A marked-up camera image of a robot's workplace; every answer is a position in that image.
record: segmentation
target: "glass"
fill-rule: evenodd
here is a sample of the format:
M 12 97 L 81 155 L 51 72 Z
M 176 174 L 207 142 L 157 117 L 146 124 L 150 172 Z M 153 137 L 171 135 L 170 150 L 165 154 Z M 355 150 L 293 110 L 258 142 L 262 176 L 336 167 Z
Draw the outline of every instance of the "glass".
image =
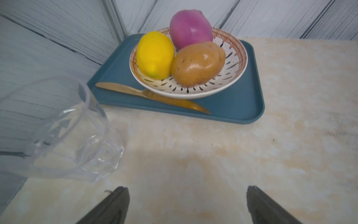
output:
M 76 78 L 39 80 L 0 99 L 0 170 L 95 181 L 117 168 L 123 152 L 104 110 Z

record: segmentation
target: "wood plank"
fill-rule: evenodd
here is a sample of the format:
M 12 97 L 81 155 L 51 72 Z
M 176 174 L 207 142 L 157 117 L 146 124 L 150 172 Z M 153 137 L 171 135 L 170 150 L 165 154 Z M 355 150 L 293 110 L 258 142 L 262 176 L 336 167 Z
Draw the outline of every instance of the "wood plank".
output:
M 329 0 L 241 0 L 223 29 L 240 37 L 300 38 Z
M 201 10 L 213 27 L 219 27 L 235 3 L 236 0 L 158 0 L 140 32 L 168 27 L 173 15 L 183 9 Z
M 69 75 L 87 81 L 100 65 L 0 17 L 0 98 L 35 80 Z M 0 173 L 0 214 L 24 177 Z
M 116 48 L 97 0 L 3 0 L 0 13 L 99 64 Z
M 128 34 L 140 32 L 155 0 L 116 0 Z
M 358 40 L 358 1 L 334 1 L 305 38 Z

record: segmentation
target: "blue tray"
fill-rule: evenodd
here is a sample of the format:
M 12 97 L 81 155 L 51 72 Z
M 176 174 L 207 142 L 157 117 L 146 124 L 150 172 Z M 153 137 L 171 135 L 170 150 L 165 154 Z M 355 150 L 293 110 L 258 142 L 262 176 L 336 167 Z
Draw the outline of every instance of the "blue tray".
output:
M 116 82 L 143 90 L 129 69 L 129 57 L 143 34 L 127 37 L 113 52 L 87 85 L 100 104 L 151 110 L 237 124 L 250 124 L 261 117 L 265 109 L 253 47 L 241 41 L 248 55 L 247 68 L 232 86 L 215 95 L 192 100 L 208 109 L 211 115 L 153 100 L 97 88 L 97 82 Z

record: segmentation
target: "lemon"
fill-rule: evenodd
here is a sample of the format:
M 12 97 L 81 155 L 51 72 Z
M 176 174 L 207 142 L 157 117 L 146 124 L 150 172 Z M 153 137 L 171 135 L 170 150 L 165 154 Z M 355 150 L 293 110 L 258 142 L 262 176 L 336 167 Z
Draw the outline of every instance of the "lemon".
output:
M 140 39 L 137 63 L 144 75 L 153 79 L 167 78 L 173 60 L 174 45 L 166 35 L 152 31 Z

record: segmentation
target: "table surface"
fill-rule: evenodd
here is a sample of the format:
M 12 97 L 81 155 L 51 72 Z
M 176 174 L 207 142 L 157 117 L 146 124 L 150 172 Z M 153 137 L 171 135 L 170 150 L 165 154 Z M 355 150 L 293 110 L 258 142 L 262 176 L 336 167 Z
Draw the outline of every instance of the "table surface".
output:
M 29 178 L 0 223 L 75 223 L 118 186 L 126 223 L 252 223 L 257 185 L 309 223 L 358 220 L 358 42 L 244 38 L 265 112 L 238 125 L 104 106 L 126 152 L 96 183 Z

